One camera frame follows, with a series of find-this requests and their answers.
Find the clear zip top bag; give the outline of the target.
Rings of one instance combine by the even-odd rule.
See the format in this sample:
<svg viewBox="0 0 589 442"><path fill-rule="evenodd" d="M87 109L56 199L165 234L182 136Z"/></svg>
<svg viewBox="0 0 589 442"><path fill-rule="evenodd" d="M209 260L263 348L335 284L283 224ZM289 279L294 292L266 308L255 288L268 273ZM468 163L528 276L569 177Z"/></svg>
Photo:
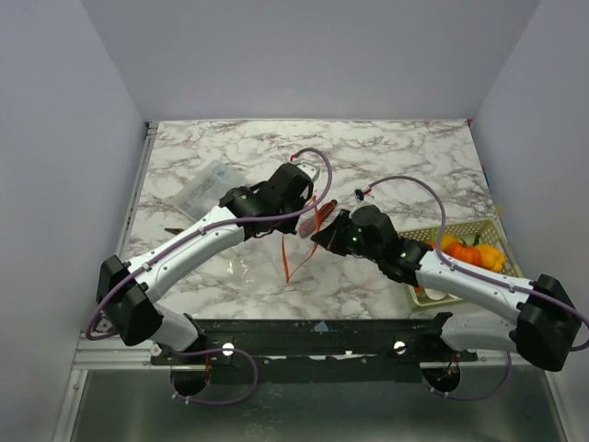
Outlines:
<svg viewBox="0 0 589 442"><path fill-rule="evenodd" d="M253 244L245 245L243 251L246 256L236 256L228 262L226 273L229 280L244 283L250 289L268 289L292 284L295 281L295 273L309 263L318 249L310 240L313 234L307 238L301 238L298 234L300 224L308 219L314 210L298 222L293 235L275 232L259 238Z"/></svg>

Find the yellow toy bell pepper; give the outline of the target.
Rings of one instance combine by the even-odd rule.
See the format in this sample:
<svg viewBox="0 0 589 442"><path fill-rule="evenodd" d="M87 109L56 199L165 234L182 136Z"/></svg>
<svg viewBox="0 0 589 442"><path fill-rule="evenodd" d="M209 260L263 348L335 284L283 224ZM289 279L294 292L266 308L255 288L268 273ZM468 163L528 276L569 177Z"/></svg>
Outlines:
<svg viewBox="0 0 589 442"><path fill-rule="evenodd" d="M486 270L501 273L506 263L505 255L488 244L478 244L476 249L480 254L480 266Z"/></svg>

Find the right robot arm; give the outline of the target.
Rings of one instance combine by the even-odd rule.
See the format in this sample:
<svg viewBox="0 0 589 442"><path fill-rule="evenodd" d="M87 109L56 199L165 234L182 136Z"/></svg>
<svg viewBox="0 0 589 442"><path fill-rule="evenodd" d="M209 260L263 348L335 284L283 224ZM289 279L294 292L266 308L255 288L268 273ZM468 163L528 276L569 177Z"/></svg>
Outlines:
<svg viewBox="0 0 589 442"><path fill-rule="evenodd" d="M452 259L400 236L374 205L340 211L311 239L334 254L375 263L392 281L454 295L491 312L481 320L452 317L442 329L427 333L423 349L436 361L455 351L487 349L517 353L536 367L558 372L581 328L558 279L511 277Z"/></svg>

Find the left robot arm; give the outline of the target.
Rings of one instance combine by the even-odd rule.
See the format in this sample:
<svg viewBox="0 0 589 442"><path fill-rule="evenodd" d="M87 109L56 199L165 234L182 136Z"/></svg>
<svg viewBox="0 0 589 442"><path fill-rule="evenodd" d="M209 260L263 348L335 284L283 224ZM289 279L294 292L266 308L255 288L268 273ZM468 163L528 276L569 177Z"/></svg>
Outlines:
<svg viewBox="0 0 589 442"><path fill-rule="evenodd" d="M280 231L293 234L319 176L307 163L283 163L268 180L232 188L206 215L158 248L123 262L113 255L99 270L97 302L127 346L148 340L197 362L204 342L196 323L158 301L180 279L226 249Z"/></svg>

